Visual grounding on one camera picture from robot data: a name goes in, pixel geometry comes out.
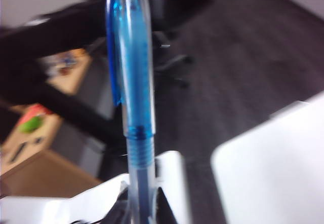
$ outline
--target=pen barrel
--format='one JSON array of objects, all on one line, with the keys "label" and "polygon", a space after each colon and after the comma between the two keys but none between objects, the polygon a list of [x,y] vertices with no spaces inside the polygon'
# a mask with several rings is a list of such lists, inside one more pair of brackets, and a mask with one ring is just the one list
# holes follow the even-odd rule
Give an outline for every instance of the pen barrel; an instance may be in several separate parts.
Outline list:
[{"label": "pen barrel", "polygon": [[130,173],[132,223],[153,218],[155,118],[148,0],[109,0]]},{"label": "pen barrel", "polygon": [[129,201],[132,220],[135,224],[147,224],[149,218],[154,219],[155,166],[153,159],[153,137],[145,140],[127,139],[129,161]]}]

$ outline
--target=blue pen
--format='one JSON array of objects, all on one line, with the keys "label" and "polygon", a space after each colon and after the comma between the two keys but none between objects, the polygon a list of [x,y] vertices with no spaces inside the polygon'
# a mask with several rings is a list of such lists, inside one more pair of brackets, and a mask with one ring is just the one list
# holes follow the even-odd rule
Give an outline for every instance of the blue pen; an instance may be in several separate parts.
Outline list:
[{"label": "blue pen", "polygon": [[153,217],[155,119],[148,0],[107,0],[107,40],[114,104],[123,105],[132,223]]}]

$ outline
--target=black object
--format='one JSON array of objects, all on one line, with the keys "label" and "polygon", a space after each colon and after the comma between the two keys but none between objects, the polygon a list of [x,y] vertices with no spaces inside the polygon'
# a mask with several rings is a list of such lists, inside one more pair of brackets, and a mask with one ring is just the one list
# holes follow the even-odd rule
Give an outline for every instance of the black object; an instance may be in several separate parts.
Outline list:
[{"label": "black object", "polygon": [[19,145],[15,155],[11,158],[10,163],[13,163],[13,162],[15,162],[15,160],[17,160],[17,158],[19,157],[22,150],[26,147],[26,145],[27,145],[27,142],[23,142]]},{"label": "black object", "polygon": [[35,144],[39,144],[39,143],[41,143],[42,142],[42,140],[43,140],[43,137],[38,137],[38,138],[36,138],[36,140],[35,140]]},{"label": "black object", "polygon": [[[101,220],[100,224],[130,224],[130,209],[127,200],[128,191],[123,191],[108,214]],[[168,200],[162,188],[157,189],[156,196],[156,223],[177,224]]]}]

